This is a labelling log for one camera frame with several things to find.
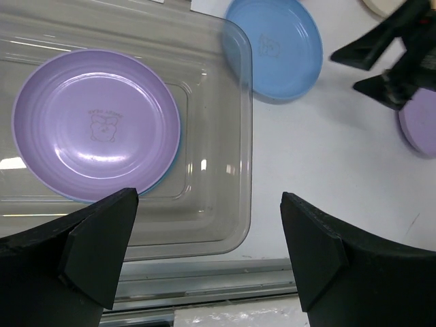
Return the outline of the purple plate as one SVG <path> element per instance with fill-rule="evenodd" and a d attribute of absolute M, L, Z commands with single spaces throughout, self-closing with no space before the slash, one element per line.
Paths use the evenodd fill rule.
<path fill-rule="evenodd" d="M 154 188 L 173 167 L 182 132 L 176 101 L 150 67 L 96 49 L 60 54 L 31 73 L 11 126 L 31 173 L 79 202 Z"/>
<path fill-rule="evenodd" d="M 401 131 L 419 154 L 435 158 L 435 92 L 418 89 L 399 111 Z"/>

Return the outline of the purple plate front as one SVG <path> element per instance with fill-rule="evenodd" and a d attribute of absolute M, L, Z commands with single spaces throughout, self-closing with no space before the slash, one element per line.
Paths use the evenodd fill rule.
<path fill-rule="evenodd" d="M 31 73 L 11 126 L 31 173 L 79 202 L 154 188 L 173 167 L 182 132 L 176 101 L 150 67 L 96 49 L 60 54 Z"/>

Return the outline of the white foil tape sheet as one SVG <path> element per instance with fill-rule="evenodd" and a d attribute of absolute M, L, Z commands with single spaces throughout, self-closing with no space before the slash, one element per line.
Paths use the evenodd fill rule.
<path fill-rule="evenodd" d="M 176 310 L 174 325 L 216 327 L 297 327 L 309 326 L 309 318 L 299 299 L 263 300 L 240 304 Z"/>

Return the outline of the blue plastic plate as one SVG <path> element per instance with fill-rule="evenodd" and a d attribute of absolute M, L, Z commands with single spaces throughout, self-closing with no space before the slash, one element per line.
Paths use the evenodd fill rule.
<path fill-rule="evenodd" d="M 253 90 L 264 99 L 290 102 L 316 83 L 323 63 L 320 33 L 299 1 L 233 1 L 225 13 L 223 50 L 241 76 L 247 58 L 235 27 L 251 44 Z"/>

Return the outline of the watermelon pattern ceramic plate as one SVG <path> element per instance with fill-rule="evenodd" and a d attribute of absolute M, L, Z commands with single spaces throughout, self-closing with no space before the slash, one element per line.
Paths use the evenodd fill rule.
<path fill-rule="evenodd" d="M 125 139 L 115 126 L 91 125 L 91 139 L 110 150 L 110 155 L 87 153 L 80 147 L 57 149 L 65 168 L 58 193 L 79 202 L 94 202 L 125 187 L 138 194 L 150 192 L 173 169 L 181 148 L 180 121 L 153 123 L 126 131 Z"/>

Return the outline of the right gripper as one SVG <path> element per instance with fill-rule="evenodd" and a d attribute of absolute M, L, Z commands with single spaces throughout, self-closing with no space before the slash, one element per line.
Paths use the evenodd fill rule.
<path fill-rule="evenodd" d="M 330 60 L 369 71 L 394 38 L 405 53 L 383 74 L 356 82 L 353 89 L 400 111 L 419 88 L 435 90 L 435 8 L 431 1 L 406 1 L 381 24 L 334 51 Z"/>

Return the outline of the purple plate right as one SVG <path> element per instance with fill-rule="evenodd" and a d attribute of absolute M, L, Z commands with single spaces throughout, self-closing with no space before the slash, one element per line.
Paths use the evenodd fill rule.
<path fill-rule="evenodd" d="M 418 89 L 399 111 L 401 131 L 419 154 L 435 158 L 435 92 Z"/>

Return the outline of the cream plastic plate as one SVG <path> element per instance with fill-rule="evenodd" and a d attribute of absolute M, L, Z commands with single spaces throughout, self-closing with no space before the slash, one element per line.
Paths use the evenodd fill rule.
<path fill-rule="evenodd" d="M 362 0 L 361 1 L 372 13 L 381 18 L 389 17 L 405 1 L 404 0 Z"/>

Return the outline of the clear plastic bin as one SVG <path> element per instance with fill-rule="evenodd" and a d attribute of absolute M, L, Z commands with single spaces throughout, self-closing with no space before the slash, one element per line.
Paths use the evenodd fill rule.
<path fill-rule="evenodd" d="M 14 143 L 12 110 L 29 75 L 77 50 L 109 50 L 150 67 L 181 116 L 178 159 L 158 186 L 139 194 L 129 261 L 225 253 L 250 226 L 251 45 L 238 76 L 223 50 L 226 20 L 188 1 L 1 2 L 1 235 L 85 207 L 55 193 L 26 167 Z"/>

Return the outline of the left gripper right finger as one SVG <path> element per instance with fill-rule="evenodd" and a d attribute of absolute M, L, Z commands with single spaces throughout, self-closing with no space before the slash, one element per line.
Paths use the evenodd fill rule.
<path fill-rule="evenodd" d="M 281 220 L 311 326 L 434 326 L 435 253 L 376 236 L 283 193 Z"/>

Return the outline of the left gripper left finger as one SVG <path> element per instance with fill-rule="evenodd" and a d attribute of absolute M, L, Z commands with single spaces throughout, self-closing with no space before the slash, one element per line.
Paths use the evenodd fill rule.
<path fill-rule="evenodd" d="M 98 326 L 113 308 L 138 202 L 124 188 L 1 238 L 1 325 Z"/>

